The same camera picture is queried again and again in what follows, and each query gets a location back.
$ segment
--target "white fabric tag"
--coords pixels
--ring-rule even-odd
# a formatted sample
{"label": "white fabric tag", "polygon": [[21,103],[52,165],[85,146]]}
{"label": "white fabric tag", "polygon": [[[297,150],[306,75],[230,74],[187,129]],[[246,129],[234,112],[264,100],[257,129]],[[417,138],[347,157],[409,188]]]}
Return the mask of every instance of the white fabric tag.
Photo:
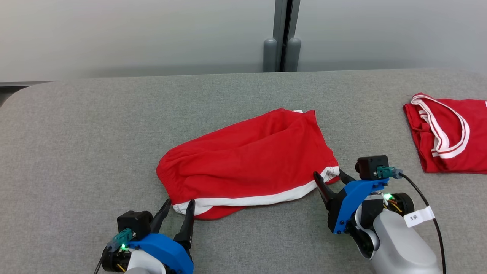
{"label": "white fabric tag", "polygon": [[431,210],[431,206],[427,206],[423,209],[416,210],[413,213],[409,213],[404,215],[404,220],[406,221],[406,225],[408,227],[413,227],[417,224],[422,222],[426,222],[429,220],[434,219],[433,210]]}

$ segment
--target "green led light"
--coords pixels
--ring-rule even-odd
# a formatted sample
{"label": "green led light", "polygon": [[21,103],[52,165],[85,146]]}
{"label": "green led light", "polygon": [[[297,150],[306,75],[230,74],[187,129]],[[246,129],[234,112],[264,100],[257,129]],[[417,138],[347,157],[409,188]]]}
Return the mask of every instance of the green led light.
{"label": "green led light", "polygon": [[384,198],[386,200],[392,200],[394,197],[390,193],[386,193],[386,194],[384,194]]}

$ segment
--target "teal connector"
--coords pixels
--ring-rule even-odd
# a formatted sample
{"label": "teal connector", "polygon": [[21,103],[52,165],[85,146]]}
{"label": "teal connector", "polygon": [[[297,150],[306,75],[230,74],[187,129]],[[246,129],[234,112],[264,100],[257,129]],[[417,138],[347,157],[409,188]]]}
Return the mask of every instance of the teal connector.
{"label": "teal connector", "polygon": [[379,178],[394,178],[394,179],[400,179],[401,176],[399,173],[402,173],[401,169],[395,168],[395,167],[389,167],[389,166],[379,166],[377,167],[377,177]]}
{"label": "teal connector", "polygon": [[122,230],[119,234],[117,234],[113,239],[107,244],[107,249],[110,252],[115,252],[118,250],[123,244],[128,243],[130,240],[134,238],[134,234],[132,230],[126,228]]}

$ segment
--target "gray tabletop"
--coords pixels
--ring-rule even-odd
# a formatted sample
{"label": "gray tabletop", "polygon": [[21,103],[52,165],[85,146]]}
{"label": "gray tabletop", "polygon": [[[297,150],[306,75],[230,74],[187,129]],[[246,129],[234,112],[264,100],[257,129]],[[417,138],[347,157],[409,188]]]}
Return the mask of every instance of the gray tabletop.
{"label": "gray tabletop", "polygon": [[[487,78],[447,69],[103,78],[40,84],[0,107],[0,273],[92,273],[127,210],[155,213],[170,148],[277,108],[315,109],[342,169],[386,154],[428,198],[449,273],[485,273],[487,177],[425,174],[403,114],[413,94],[487,99]],[[332,186],[338,190],[339,182]],[[405,181],[390,192],[410,194]],[[184,216],[171,211],[161,233]],[[333,235],[317,191],[196,221],[197,274],[372,273],[347,235]],[[439,258],[432,222],[415,227]]]}

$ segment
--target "red cloth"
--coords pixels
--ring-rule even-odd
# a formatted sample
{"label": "red cloth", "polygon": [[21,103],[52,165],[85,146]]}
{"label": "red cloth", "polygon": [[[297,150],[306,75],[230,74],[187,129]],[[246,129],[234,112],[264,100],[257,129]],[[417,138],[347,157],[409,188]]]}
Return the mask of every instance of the red cloth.
{"label": "red cloth", "polygon": [[169,150],[156,173],[184,214],[217,219],[245,206],[299,199],[316,184],[338,180],[338,163],[326,146],[315,111],[277,109],[206,134]]}
{"label": "red cloth", "polygon": [[487,174],[486,101],[418,93],[404,112],[425,172]]}

